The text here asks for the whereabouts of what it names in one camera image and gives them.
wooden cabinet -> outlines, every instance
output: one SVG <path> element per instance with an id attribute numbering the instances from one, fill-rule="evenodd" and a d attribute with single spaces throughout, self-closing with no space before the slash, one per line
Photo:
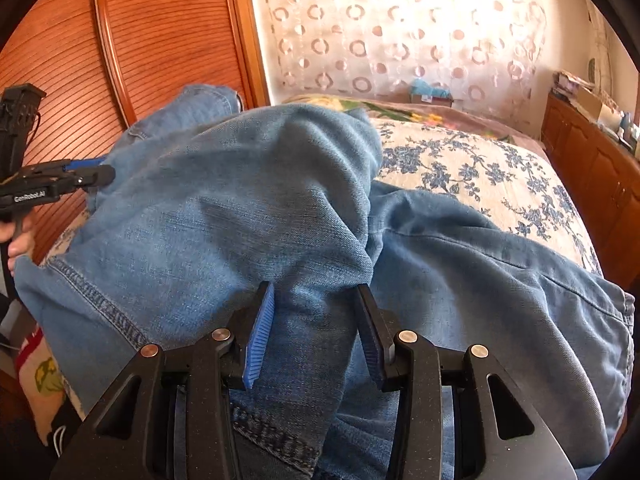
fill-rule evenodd
<path id="1" fill-rule="evenodd" d="M 640 277 L 640 164 L 570 104 L 549 96 L 542 140 L 584 220 L 605 277 Z"/>

bedspread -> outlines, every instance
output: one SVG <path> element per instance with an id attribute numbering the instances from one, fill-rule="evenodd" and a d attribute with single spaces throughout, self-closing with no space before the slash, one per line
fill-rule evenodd
<path id="1" fill-rule="evenodd" d="M 534 153 L 441 126 L 370 121 L 382 137 L 380 180 L 452 196 L 503 231 L 535 240 L 602 275 L 574 203 L 553 168 Z"/>

bed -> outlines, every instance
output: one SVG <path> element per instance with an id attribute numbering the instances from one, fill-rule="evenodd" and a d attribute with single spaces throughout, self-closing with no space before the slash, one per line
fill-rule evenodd
<path id="1" fill-rule="evenodd" d="M 496 121 L 445 107 L 317 95 L 291 101 L 334 110 L 364 107 L 382 140 L 380 180 L 446 194 L 475 208 L 500 229 L 544 244 L 602 275 L 580 215 L 542 148 L 529 137 Z M 47 258 L 66 251 L 87 218 L 87 212 L 79 215 Z M 52 421 L 66 397 L 83 416 L 41 330 L 23 343 L 17 368 L 43 442 L 58 429 L 52 428 Z"/>

blue cloth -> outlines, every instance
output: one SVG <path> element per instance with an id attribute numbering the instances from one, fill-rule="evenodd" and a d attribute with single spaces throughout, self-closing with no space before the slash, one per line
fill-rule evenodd
<path id="1" fill-rule="evenodd" d="M 425 95 L 428 97 L 439 97 L 440 99 L 451 99 L 451 92 L 446 88 L 431 86 L 423 79 L 414 79 L 411 83 L 410 94 Z"/>
<path id="2" fill-rule="evenodd" d="M 86 409 L 142 345 L 193 343 L 270 280 L 262 373 L 232 396 L 245 478 L 384 478 L 397 396 L 370 380 L 351 307 L 370 283 L 434 344 L 489 347 L 582 476 L 604 459 L 633 298 L 450 197 L 374 181 L 380 138 L 360 110 L 237 112 L 228 89 L 186 88 L 124 133 L 68 252 L 18 258 L 18 293 Z"/>

blue gripper pad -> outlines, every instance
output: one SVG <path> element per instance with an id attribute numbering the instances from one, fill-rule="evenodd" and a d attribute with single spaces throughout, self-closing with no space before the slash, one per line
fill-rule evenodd
<path id="1" fill-rule="evenodd" d="M 373 320 L 367 311 L 360 294 L 356 291 L 354 311 L 358 333 L 364 351 L 364 358 L 367 362 L 369 375 L 379 388 L 385 382 L 385 353 L 376 332 Z"/>
<path id="2" fill-rule="evenodd" d="M 99 156 L 97 158 L 78 158 L 77 160 L 72 160 L 65 166 L 65 171 L 77 170 L 78 168 L 92 168 L 94 166 L 99 166 L 102 164 L 107 156 Z"/>
<path id="3" fill-rule="evenodd" d="M 269 340 L 269 332 L 271 331 L 271 323 L 273 322 L 274 309 L 273 283 L 270 283 L 260 304 L 258 315 L 255 317 L 254 327 L 251 330 L 249 343 L 246 346 L 246 360 L 244 373 L 242 374 L 242 382 L 247 389 L 250 389 L 254 385 L 254 381 L 260 375 L 262 359 L 267 349 L 267 341 Z"/>

